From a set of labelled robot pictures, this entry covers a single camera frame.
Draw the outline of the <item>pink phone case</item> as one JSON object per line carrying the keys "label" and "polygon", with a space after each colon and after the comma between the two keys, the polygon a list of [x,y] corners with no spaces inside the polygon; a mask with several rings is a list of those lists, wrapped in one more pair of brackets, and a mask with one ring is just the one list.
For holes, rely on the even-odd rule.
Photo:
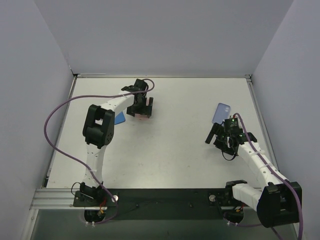
{"label": "pink phone case", "polygon": [[137,108],[134,117],[138,119],[149,119],[153,111],[153,98],[147,97]]}

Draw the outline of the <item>lavender phone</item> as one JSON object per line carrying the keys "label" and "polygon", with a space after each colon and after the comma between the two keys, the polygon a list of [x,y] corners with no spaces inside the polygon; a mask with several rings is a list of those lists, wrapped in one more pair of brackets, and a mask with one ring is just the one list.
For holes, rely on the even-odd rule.
{"label": "lavender phone", "polygon": [[215,113],[212,118],[212,123],[222,124],[230,115],[231,107],[224,103],[218,103]]}

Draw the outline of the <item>blue phone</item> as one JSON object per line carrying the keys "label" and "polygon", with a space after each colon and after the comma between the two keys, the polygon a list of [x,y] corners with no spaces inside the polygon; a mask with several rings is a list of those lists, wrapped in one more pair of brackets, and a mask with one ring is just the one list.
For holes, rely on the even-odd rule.
{"label": "blue phone", "polygon": [[118,125],[126,121],[125,115],[123,112],[120,112],[114,119],[114,124]]}

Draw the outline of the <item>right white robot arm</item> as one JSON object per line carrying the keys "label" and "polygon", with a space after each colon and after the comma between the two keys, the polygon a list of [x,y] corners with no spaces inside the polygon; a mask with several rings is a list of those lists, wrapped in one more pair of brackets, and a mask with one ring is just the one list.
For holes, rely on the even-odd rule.
{"label": "right white robot arm", "polygon": [[244,180],[229,181],[225,187],[232,200],[240,201],[256,211],[264,227],[300,222],[302,187],[296,181],[289,181],[276,169],[255,136],[240,128],[238,118],[215,122],[205,143],[213,143],[222,154],[228,154],[233,159],[240,157],[247,164],[261,190]]}

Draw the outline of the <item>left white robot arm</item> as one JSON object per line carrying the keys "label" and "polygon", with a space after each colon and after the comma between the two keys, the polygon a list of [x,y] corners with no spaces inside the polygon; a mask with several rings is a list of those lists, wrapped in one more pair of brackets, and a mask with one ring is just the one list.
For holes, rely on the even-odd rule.
{"label": "left white robot arm", "polygon": [[132,117],[152,116],[153,97],[147,97],[149,85],[145,79],[136,79],[133,85],[123,87],[119,97],[113,97],[101,105],[92,104],[87,111],[82,135],[86,143],[86,170],[80,194],[92,206],[103,201],[107,194],[103,183],[104,155],[114,137],[115,118],[124,110]]}

